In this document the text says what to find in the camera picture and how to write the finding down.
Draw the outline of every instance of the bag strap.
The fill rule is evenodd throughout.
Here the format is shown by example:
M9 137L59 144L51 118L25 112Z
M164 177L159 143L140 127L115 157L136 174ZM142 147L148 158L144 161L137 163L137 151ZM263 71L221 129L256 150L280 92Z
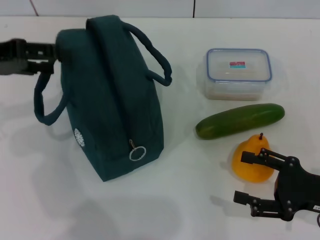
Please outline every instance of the bag strap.
M69 101L69 92L67 91L67 93L63 93L62 99L59 105L56 107L56 109L45 116L44 98L42 96L42 92L46 88L49 82L50 76L51 76L50 73L42 72L40 74L34 88L34 97L33 97L35 117L38 119L40 123L43 123L47 126L52 125L58 119L58 117L61 115L63 110L66 108Z
M149 38L141 30L126 22L123 22L123 28L133 33L133 35L139 39L139 41L145 46L145 48L151 53L151 55L157 60L164 70L164 78L151 70L148 70L147 77L156 80L158 83L166 87L169 86L172 82L172 69L168 60L157 49L155 49Z

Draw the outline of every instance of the teal lunch bag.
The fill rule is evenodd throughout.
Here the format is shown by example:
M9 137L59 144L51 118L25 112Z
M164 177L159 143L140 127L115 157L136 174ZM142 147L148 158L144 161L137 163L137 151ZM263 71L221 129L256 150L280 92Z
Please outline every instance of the teal lunch bag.
M164 78L148 69L132 34L162 66ZM26 48L32 44L27 59L37 49L36 43L27 43ZM63 96L57 108L45 115L42 92L53 73L47 68L53 69L54 61L37 63L41 74L34 89L34 113L41 123L53 124L66 108L77 142L103 181L159 157L164 132L154 80L169 86L172 70L143 32L111 15L88 19L86 29L62 30L55 50L54 45L43 45L46 48L38 51L42 57L33 51L33 59L54 52L61 62ZM21 69L37 72L36 63L24 63L20 61Z

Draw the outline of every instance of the white table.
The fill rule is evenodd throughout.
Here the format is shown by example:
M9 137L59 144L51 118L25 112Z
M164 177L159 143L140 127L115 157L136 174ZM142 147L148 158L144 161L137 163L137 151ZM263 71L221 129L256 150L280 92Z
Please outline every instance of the white table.
M52 127L33 113L36 76L0 77L0 239L3 240L301 240L319 239L317 214L290 223L253 218L233 203L235 190L273 199L276 173L264 184L231 173L239 143L263 132L274 151L293 155L320 174L320 20L124 18L169 60L170 87L157 85L164 122L160 158L102 182L74 140L66 112ZM1 17L0 41L54 43L62 29L86 18ZM206 99L200 88L210 48L260 48L269 53L273 83L259 103L286 110L280 122L204 141L194 126L204 117L254 104ZM148 66L161 67L141 47ZM44 91L47 113L61 96L60 66Z

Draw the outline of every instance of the green cucumber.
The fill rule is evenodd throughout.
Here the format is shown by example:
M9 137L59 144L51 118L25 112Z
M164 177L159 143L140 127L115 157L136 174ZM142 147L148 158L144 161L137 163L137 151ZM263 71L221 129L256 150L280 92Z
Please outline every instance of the green cucumber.
M274 124L284 116L284 108L274 103L242 106L203 119L195 131L201 139L217 139Z

